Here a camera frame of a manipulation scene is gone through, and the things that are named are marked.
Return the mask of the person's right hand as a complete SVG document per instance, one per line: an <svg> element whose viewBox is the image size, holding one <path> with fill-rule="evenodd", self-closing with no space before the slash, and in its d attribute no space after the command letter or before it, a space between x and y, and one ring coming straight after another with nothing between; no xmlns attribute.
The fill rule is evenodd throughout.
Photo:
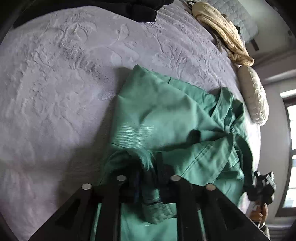
<svg viewBox="0 0 296 241"><path fill-rule="evenodd" d="M255 206L256 209L253 209L250 213L250 219L253 222L257 222L260 224L265 223L267 216L268 216L268 208L266 203L265 204L260 204Z"/></svg>

